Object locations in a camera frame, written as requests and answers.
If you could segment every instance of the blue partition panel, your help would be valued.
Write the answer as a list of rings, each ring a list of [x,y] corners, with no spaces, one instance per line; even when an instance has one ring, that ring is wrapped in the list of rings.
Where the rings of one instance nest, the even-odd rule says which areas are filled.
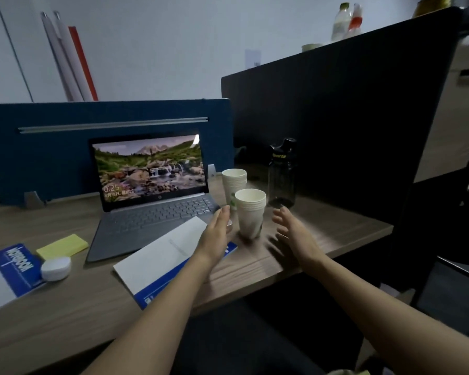
[[[205,122],[83,126],[202,117],[206,117]],[[82,129],[75,126],[68,131],[20,133],[21,128],[33,131],[31,127],[49,126],[50,130],[62,130],[66,125],[80,125]],[[228,99],[0,104],[0,202],[22,205],[28,191],[36,191],[42,200],[98,191],[88,150],[89,138],[192,130],[200,133],[205,166],[213,163],[217,171],[233,167],[233,126]]]

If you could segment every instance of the hand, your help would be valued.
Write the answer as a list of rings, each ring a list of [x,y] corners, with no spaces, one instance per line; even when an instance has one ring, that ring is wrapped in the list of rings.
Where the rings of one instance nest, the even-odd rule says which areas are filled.
[[[302,270],[307,272],[310,266],[326,256],[309,230],[288,208],[274,209],[273,214],[273,221],[280,225],[276,228],[276,238],[290,246]]]
[[[230,219],[230,206],[225,205],[213,214],[194,251],[196,258],[206,260],[213,268],[224,256],[227,246],[226,228]]]

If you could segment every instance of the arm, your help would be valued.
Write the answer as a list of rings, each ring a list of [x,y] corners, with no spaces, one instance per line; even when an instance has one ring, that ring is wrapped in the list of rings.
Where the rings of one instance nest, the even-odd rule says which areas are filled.
[[[213,215],[194,254],[174,280],[83,375],[166,375],[170,372],[196,294],[224,255],[229,218],[229,205]]]
[[[469,338],[389,296],[328,258],[287,208],[275,209],[277,237],[319,280],[397,375],[469,374]]]

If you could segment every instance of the black partition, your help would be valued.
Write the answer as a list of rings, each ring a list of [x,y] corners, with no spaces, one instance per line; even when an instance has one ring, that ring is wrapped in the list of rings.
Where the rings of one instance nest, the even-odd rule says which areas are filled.
[[[223,77],[234,140],[253,161],[297,138],[299,184],[396,224],[458,40],[448,8]]]

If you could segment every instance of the wooden desk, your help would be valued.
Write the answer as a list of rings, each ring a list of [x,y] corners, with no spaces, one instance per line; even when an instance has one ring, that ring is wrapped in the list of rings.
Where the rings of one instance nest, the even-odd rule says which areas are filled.
[[[225,204],[221,177],[212,178],[209,186],[217,202]],[[298,197],[292,210],[332,258],[389,235],[393,229],[306,197]],[[39,210],[0,206],[0,249],[22,242],[34,251],[72,233],[90,242],[100,214],[98,196],[56,201]],[[268,208],[261,238],[253,242],[240,239],[237,218],[232,217],[229,239],[238,249],[214,268],[200,289],[194,313],[300,271],[295,259],[268,239],[275,232],[270,217]],[[46,284],[0,309],[0,375],[31,372],[112,340],[139,317],[136,302],[113,272],[113,265],[122,258],[85,265],[86,254],[72,257],[67,279]]]

